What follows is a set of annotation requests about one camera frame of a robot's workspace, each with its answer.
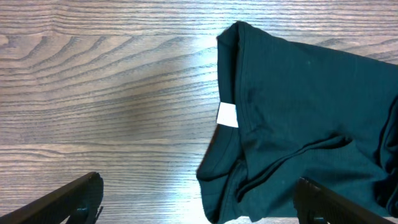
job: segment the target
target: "fabric fold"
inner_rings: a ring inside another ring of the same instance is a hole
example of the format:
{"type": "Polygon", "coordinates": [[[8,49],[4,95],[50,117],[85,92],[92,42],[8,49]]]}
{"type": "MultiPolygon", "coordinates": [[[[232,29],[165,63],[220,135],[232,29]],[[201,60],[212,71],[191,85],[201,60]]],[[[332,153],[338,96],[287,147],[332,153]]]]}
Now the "fabric fold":
{"type": "Polygon", "coordinates": [[[197,172],[210,222],[296,216],[300,176],[396,216],[396,65],[237,22],[218,37],[218,84],[239,128],[220,126],[197,172]]]}

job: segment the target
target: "t-shirt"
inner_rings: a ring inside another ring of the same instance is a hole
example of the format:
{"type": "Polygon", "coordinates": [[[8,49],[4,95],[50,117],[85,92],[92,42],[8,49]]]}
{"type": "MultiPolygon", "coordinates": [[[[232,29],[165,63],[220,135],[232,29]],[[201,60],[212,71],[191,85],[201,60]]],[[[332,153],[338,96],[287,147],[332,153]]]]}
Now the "t-shirt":
{"type": "Polygon", "coordinates": [[[397,216],[397,65],[237,22],[218,37],[218,84],[239,127],[219,125],[197,171],[210,222],[295,217],[299,177],[397,216]]]}

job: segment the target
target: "wooden table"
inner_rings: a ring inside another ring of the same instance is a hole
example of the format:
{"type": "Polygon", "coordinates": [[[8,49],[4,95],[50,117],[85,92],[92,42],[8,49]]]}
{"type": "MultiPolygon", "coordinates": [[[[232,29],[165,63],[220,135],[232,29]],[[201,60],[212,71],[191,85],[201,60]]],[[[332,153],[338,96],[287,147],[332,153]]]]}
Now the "wooden table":
{"type": "Polygon", "coordinates": [[[205,2],[0,1],[0,215],[98,171],[99,223],[206,223],[195,171],[236,20],[398,63],[397,0],[205,2]]]}

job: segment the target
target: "clothing label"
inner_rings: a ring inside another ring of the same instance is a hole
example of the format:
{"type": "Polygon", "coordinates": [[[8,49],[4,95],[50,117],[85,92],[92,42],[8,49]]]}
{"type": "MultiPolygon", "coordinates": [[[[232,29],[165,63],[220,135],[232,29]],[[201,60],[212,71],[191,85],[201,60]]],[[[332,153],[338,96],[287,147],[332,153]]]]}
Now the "clothing label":
{"type": "Polygon", "coordinates": [[[218,109],[217,124],[229,127],[238,127],[238,119],[236,118],[236,106],[231,103],[220,103],[218,109]]]}

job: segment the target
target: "table surface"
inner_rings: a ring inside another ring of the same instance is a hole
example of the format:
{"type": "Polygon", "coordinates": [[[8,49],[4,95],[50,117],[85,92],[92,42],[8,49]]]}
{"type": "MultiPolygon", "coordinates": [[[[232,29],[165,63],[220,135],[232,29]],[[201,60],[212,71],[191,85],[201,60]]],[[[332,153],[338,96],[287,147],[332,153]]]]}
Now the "table surface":
{"type": "Polygon", "coordinates": [[[206,223],[195,171],[237,20],[398,64],[397,0],[0,1],[0,215],[95,170],[98,223],[206,223]]]}

